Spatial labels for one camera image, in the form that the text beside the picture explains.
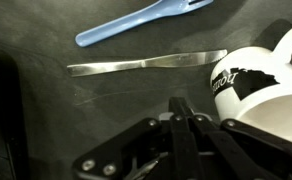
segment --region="knife blade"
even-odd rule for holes
[[[67,71],[71,77],[78,77],[138,68],[191,67],[218,61],[226,55],[226,49],[208,52],[172,54],[134,61],[69,65],[67,66]]]

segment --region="blue plastic utensil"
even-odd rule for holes
[[[210,4],[213,1],[160,0],[142,10],[78,34],[76,36],[76,43],[81,47],[85,47],[143,23],[165,16],[184,14]]]

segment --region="utensil handle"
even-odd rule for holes
[[[140,60],[70,65],[67,70],[72,77],[77,77],[143,67],[144,61]]]
[[[272,52],[272,56],[278,61],[283,61],[283,63],[290,63],[292,59],[292,29],[279,41]]]
[[[157,3],[154,3],[135,13],[82,32],[76,36],[76,43],[81,47],[85,47],[140,24],[160,18],[162,17],[162,14],[160,9],[156,8],[156,5],[160,2],[161,1],[158,1]]]

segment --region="mug handle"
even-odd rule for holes
[[[292,59],[292,29],[288,31],[284,37],[279,41],[275,50],[272,52],[273,58],[276,61],[289,63]]]

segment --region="printed logo on mug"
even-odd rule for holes
[[[220,119],[237,119],[292,141],[291,55],[292,29],[273,52],[246,47],[222,59],[211,75]]]

